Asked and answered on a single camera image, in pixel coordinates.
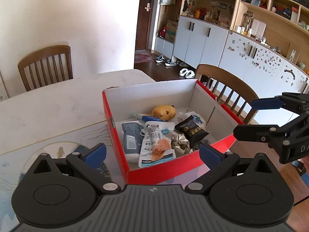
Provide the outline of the blueberry bread clear packet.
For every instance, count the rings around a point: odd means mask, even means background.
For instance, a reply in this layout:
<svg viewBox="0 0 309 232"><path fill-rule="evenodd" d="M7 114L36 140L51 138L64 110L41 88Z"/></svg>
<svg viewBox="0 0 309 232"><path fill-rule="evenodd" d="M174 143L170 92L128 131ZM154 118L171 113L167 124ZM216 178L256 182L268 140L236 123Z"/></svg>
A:
<svg viewBox="0 0 309 232"><path fill-rule="evenodd" d="M200 115L198 114L197 112L195 111L191 111L191 112L186 112L184 114L181 114L179 116L177 116L175 118L175 120L177 121L177 124L186 120L187 118L189 118L190 116L193 117L193 120L194 122L201 128L205 129L206 127L206 122L205 122L205 119Z"/></svg>

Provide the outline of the black small snack packet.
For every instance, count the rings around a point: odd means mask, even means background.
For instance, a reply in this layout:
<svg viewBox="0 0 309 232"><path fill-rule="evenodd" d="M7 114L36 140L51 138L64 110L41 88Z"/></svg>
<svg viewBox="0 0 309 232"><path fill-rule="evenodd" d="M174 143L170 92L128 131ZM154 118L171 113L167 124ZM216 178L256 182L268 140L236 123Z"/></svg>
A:
<svg viewBox="0 0 309 232"><path fill-rule="evenodd" d="M175 125L175 130L185 135L190 142L191 149L193 150L198 150L199 143L209 134L194 122L192 116Z"/></svg>

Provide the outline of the silver foil snack bag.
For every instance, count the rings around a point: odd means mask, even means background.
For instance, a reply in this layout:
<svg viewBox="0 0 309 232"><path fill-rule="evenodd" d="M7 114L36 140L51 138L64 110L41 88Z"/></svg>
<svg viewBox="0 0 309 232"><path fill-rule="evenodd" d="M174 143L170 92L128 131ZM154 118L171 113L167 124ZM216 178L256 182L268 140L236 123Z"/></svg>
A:
<svg viewBox="0 0 309 232"><path fill-rule="evenodd" d="M189 140L179 131L174 131L172 134L171 148L175 150L177 157L190 154L193 151L190 147Z"/></svg>

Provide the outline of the white blue snack bag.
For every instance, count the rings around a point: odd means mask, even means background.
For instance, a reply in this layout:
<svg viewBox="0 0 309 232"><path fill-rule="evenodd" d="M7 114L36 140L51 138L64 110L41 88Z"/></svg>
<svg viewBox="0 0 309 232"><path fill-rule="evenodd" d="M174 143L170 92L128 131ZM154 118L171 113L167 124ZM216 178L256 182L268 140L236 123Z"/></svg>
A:
<svg viewBox="0 0 309 232"><path fill-rule="evenodd" d="M122 123L121 127L123 131L123 149L126 160L131 163L138 163L145 135L144 123L136 120Z"/></svg>

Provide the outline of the chicken breast snack packet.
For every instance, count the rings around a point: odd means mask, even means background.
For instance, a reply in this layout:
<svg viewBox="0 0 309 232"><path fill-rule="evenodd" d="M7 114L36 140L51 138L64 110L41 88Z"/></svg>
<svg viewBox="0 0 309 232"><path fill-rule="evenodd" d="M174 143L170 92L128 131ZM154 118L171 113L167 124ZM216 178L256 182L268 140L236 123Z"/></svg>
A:
<svg viewBox="0 0 309 232"><path fill-rule="evenodd" d="M145 135L138 161L140 168L157 165L176 158L175 150L171 148L174 128L174 122L145 123Z"/></svg>

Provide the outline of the blue cracker packet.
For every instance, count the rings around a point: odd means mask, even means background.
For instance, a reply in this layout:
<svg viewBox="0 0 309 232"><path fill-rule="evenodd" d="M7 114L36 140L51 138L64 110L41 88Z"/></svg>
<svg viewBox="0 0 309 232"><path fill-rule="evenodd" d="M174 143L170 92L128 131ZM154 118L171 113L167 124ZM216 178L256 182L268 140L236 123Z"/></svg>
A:
<svg viewBox="0 0 309 232"><path fill-rule="evenodd" d="M137 113L134 114L134 117L142 120L143 122L164 122L164 120L161 120L160 118L147 114Z"/></svg>

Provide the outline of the white slippers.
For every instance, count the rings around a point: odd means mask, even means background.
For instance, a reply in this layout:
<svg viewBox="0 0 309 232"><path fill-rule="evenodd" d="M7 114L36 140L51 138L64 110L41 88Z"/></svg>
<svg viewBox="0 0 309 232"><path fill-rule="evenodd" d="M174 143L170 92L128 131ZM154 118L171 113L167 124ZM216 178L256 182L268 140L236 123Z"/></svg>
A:
<svg viewBox="0 0 309 232"><path fill-rule="evenodd" d="M180 70L179 76L185 77L186 79L191 79L191 78L195 78L195 72L187 68L183 68Z"/></svg>

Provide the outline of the red cardboard box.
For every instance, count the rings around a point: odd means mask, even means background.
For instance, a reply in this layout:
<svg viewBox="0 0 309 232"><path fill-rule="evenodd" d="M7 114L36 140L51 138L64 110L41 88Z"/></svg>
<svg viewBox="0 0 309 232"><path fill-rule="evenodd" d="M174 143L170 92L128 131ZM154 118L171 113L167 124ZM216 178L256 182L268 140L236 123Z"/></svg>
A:
<svg viewBox="0 0 309 232"><path fill-rule="evenodd" d="M157 184L202 165L191 141L175 129L184 120L220 152L235 142L240 119L197 80L106 89L102 93L114 152L128 184Z"/></svg>

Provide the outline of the sneakers pair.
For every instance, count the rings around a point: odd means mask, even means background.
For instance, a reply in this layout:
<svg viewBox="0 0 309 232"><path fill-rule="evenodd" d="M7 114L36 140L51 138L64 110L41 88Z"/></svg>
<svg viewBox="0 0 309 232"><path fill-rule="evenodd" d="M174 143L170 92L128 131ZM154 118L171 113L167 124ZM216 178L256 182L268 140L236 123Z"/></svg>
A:
<svg viewBox="0 0 309 232"><path fill-rule="evenodd" d="M156 63L164 63L167 67L177 66L177 63L175 61L172 61L171 59L167 60L163 55L156 57L155 61Z"/></svg>

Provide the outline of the brown wooden chair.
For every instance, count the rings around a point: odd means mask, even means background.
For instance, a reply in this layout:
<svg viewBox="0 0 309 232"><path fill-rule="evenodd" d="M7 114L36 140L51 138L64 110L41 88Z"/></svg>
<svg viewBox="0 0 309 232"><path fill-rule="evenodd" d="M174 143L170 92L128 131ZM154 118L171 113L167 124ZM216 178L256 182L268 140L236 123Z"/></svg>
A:
<svg viewBox="0 0 309 232"><path fill-rule="evenodd" d="M18 64L26 91L73 78L71 48L56 45L35 51Z"/></svg>

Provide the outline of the brown door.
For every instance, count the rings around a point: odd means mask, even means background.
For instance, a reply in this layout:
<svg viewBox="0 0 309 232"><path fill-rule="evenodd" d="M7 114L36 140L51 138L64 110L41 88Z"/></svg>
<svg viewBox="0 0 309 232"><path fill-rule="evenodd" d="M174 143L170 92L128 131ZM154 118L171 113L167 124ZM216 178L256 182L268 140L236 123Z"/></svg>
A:
<svg viewBox="0 0 309 232"><path fill-rule="evenodd" d="M151 23L152 0L140 0L136 31L135 50L147 50Z"/></svg>

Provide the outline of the white wall cabinet unit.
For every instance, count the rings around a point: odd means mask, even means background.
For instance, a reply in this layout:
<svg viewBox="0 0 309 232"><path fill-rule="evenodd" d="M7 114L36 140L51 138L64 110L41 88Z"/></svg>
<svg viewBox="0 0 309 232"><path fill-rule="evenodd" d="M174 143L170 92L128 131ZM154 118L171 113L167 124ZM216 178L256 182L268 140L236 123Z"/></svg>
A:
<svg viewBox="0 0 309 232"><path fill-rule="evenodd" d="M180 0L171 57L210 64L260 97L308 92L308 0Z"/></svg>

